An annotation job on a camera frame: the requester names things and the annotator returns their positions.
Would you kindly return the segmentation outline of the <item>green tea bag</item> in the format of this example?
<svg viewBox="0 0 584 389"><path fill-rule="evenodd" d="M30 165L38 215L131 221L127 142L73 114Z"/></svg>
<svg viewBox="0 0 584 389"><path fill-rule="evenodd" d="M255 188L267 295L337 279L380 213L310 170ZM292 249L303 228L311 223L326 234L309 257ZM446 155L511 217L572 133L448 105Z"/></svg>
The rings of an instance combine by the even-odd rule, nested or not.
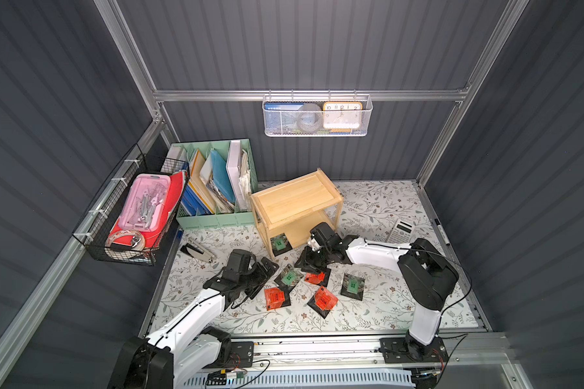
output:
<svg viewBox="0 0 584 389"><path fill-rule="evenodd" d="M342 287L340 295L352 298L358 301L363 300L363 293L365 287L365 279L357 277L349 273L345 273L342 279Z"/></svg>
<svg viewBox="0 0 584 389"><path fill-rule="evenodd" d="M287 264L278 274L274 282L280 290L290 293L303 279L303 273L291 264Z"/></svg>
<svg viewBox="0 0 584 389"><path fill-rule="evenodd" d="M293 249L285 233L270 238L270 243L274 257L285 254Z"/></svg>

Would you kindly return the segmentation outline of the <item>red tea bag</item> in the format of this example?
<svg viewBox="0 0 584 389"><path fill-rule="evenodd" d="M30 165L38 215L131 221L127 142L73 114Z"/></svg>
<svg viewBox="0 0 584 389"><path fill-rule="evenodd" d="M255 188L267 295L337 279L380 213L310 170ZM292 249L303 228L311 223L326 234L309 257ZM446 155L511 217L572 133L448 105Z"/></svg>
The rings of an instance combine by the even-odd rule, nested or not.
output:
<svg viewBox="0 0 584 389"><path fill-rule="evenodd" d="M338 302L339 299L332 292L321 286L310 298L307 305L319 314L322 319L326 319Z"/></svg>
<svg viewBox="0 0 584 389"><path fill-rule="evenodd" d="M264 298L268 311L291 305L289 292L278 287L264 290Z"/></svg>
<svg viewBox="0 0 584 389"><path fill-rule="evenodd" d="M328 268L319 273L308 272L304 278L304 281L311 285L318 285L320 287L326 288L329 283L330 274L331 270Z"/></svg>

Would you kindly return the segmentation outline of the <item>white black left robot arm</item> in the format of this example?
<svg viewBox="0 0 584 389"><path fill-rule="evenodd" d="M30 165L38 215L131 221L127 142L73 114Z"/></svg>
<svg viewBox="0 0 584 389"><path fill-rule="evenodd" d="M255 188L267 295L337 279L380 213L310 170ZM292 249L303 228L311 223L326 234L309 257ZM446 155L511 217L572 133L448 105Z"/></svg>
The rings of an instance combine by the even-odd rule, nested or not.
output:
<svg viewBox="0 0 584 389"><path fill-rule="evenodd" d="M108 388L181 388L204 368L247 368L254 346L233 342L211 325L244 295L255 298L279 265L250 251L235 249L227 265L206 280L193 302L163 327L134 336L121 348Z"/></svg>

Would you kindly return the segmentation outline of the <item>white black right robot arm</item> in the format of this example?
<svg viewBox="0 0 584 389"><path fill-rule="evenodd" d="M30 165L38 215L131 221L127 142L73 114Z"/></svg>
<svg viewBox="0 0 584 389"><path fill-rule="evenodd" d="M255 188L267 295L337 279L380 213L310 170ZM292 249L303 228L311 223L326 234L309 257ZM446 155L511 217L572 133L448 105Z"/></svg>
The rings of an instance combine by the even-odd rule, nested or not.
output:
<svg viewBox="0 0 584 389"><path fill-rule="evenodd" d="M415 300L410 328L396 348L384 346L384 355L411 361L446 361L438 336L444 304L454 291L459 274L454 266L424 238L410 243L369 241L357 235L344 238L322 222L310 231L295 267L304 272L324 272L329 264L370 265L399 272Z"/></svg>

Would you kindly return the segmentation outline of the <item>wooden two-tier shelf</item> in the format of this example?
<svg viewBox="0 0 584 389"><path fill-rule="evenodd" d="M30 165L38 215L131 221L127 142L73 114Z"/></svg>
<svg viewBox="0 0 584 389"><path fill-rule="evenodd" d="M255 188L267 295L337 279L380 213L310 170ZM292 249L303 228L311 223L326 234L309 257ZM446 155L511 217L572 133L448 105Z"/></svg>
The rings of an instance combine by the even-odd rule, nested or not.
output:
<svg viewBox="0 0 584 389"><path fill-rule="evenodd" d="M336 230L343 197L323 170L316 170L253 194L251 205L256 228L270 259L275 259L271 240L281 234L297 248L307 243L311 229L322 222Z"/></svg>

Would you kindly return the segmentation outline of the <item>black stapler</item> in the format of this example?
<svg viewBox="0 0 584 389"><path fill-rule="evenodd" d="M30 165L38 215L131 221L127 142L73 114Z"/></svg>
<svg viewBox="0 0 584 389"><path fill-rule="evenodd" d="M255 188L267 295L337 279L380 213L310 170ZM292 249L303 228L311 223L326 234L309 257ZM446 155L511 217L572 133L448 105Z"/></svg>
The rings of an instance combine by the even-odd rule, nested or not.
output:
<svg viewBox="0 0 584 389"><path fill-rule="evenodd" d="M214 253L197 242L187 242L180 247L180 251L193 259L197 259L207 264L213 263L216 259Z"/></svg>

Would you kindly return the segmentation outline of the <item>white calculator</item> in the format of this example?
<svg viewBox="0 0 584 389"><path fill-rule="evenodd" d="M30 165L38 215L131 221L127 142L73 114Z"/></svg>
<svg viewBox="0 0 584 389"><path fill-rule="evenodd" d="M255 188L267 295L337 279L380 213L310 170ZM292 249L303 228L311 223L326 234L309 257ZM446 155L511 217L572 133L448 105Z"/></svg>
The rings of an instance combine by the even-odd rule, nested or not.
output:
<svg viewBox="0 0 584 389"><path fill-rule="evenodd" d="M410 243L414 230L415 226L412 223L399 219L390 232L387 243L398 245Z"/></svg>

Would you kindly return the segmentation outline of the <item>green file organizer box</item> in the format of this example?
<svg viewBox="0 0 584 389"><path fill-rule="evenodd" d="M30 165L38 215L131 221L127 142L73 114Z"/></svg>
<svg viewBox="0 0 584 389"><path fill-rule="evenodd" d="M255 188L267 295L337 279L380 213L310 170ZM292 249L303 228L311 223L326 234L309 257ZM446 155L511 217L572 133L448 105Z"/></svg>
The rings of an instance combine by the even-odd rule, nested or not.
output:
<svg viewBox="0 0 584 389"><path fill-rule="evenodd" d="M253 225L257 176L249 139L172 144L163 170L187 173L176 219L184 230Z"/></svg>

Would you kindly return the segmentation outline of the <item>clear tape roll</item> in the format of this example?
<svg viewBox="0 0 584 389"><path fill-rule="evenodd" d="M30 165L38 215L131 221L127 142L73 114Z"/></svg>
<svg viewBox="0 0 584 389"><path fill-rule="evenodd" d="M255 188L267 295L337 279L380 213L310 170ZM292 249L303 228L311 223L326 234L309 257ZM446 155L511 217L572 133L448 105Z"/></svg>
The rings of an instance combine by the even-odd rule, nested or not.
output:
<svg viewBox="0 0 584 389"><path fill-rule="evenodd" d="M105 247L109 249L126 248L128 251L142 251L146 240L140 231L119 230L108 236Z"/></svg>

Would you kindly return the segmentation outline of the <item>pink plastic case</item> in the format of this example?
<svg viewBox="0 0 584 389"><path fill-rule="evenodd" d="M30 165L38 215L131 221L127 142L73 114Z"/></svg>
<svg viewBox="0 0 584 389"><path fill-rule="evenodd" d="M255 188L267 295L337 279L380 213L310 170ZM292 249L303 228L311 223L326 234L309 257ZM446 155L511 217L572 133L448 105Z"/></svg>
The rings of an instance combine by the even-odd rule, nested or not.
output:
<svg viewBox="0 0 584 389"><path fill-rule="evenodd" d="M139 174L131 185L118 219L122 230L153 232L161 223L171 179L167 175Z"/></svg>

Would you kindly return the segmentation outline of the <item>grey tape roll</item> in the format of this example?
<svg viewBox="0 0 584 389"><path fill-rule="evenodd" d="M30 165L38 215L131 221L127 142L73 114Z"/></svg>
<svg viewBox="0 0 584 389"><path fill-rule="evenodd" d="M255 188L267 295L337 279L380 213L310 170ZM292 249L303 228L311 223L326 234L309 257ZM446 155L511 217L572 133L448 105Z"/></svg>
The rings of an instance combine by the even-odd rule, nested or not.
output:
<svg viewBox="0 0 584 389"><path fill-rule="evenodd" d="M323 113L321 107L314 103L305 103L298 110L297 124L300 131L314 134L323 126Z"/></svg>

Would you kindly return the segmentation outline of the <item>black marker pen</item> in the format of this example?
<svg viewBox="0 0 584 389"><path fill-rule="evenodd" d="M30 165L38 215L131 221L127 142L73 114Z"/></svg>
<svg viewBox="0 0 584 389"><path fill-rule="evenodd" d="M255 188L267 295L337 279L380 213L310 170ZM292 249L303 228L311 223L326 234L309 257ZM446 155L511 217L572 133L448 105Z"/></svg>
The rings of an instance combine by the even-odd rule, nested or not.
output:
<svg viewBox="0 0 584 389"><path fill-rule="evenodd" d="M446 231L444 230L444 227L442 226L441 222L438 219L435 219L434 222L435 222L436 228L438 229L438 231L443 239L444 244L446 246L450 246L451 243L449 241L448 235L447 235Z"/></svg>

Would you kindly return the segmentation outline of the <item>yellow white clock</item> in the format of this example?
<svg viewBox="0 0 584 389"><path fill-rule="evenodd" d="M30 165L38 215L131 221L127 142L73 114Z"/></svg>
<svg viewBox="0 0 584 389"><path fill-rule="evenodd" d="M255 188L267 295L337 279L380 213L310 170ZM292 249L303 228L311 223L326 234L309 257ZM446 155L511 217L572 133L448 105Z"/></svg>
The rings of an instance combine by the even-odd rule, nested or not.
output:
<svg viewBox="0 0 584 389"><path fill-rule="evenodd" d="M363 103L327 101L323 105L323 126L327 130L356 130L361 127Z"/></svg>

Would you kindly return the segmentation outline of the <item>blue box in wall basket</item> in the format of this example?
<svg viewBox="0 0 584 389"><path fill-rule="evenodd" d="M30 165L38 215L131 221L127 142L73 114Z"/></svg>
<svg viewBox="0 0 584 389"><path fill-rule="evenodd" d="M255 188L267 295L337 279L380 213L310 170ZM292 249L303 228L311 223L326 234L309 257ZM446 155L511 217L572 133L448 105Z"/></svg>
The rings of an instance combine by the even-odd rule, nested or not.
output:
<svg viewBox="0 0 584 389"><path fill-rule="evenodd" d="M303 103L265 102L264 132L267 136L284 136L299 130L298 112Z"/></svg>

